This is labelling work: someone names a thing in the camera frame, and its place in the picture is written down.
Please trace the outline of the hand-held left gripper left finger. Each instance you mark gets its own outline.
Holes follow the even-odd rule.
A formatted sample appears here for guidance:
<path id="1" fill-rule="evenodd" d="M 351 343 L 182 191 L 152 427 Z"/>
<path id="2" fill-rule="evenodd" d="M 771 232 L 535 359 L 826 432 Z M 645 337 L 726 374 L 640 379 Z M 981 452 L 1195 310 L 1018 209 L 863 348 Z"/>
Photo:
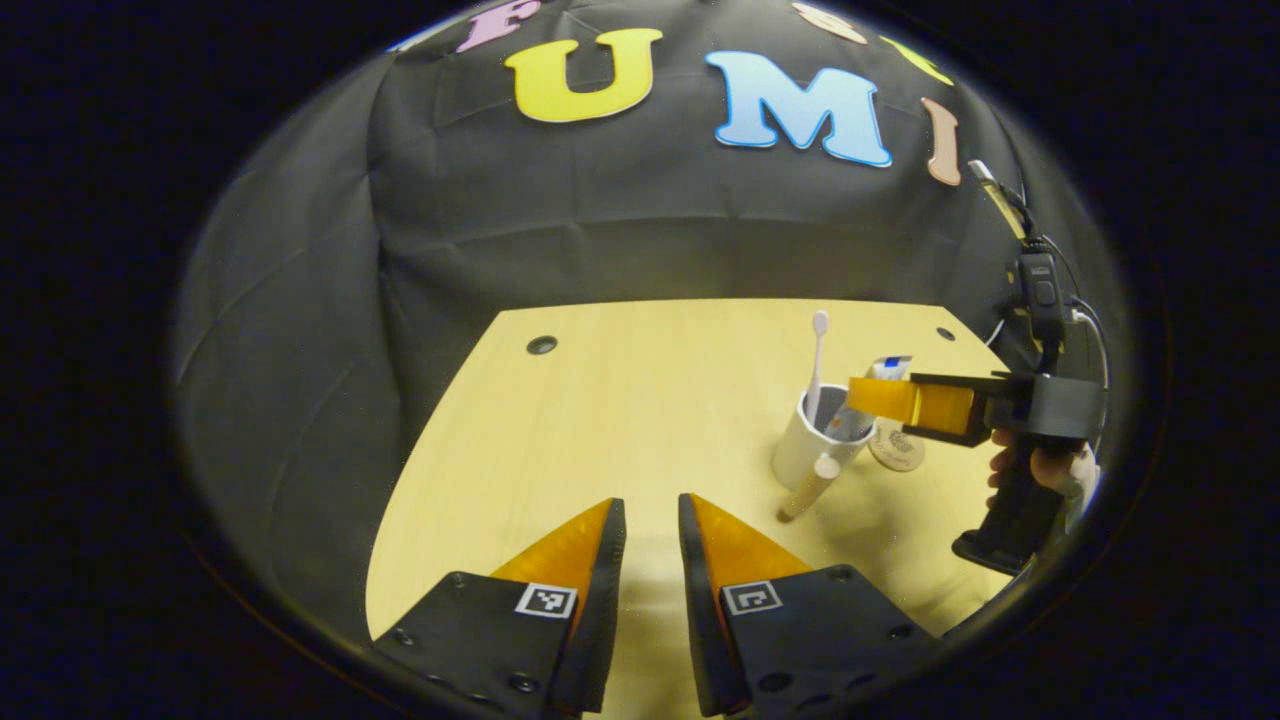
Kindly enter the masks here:
<path id="1" fill-rule="evenodd" d="M 375 648 L 472 716 L 596 712 L 626 539 L 625 502 L 607 498 L 490 574 L 447 573 Z"/>

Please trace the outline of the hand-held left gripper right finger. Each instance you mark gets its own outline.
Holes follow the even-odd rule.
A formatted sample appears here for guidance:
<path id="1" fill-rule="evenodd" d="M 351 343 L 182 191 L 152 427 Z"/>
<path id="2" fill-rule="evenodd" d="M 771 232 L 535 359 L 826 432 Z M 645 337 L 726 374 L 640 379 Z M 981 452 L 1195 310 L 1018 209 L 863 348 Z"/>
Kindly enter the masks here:
<path id="1" fill-rule="evenodd" d="M 854 566 L 813 568 L 698 495 L 678 539 L 705 717 L 861 717 L 940 651 Z"/>

